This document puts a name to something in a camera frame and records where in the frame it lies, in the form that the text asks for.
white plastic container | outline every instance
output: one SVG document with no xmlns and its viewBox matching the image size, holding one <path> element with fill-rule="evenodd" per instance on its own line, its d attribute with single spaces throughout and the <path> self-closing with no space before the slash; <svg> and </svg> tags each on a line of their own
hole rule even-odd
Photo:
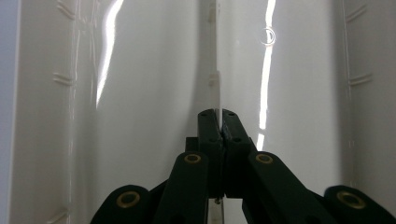
<svg viewBox="0 0 396 224">
<path fill-rule="evenodd" d="M 89 223 L 113 189 L 165 180 L 196 115 L 222 107 L 309 189 L 352 186 L 395 216 L 395 9 L 0 2 L 0 223 Z"/>
</svg>

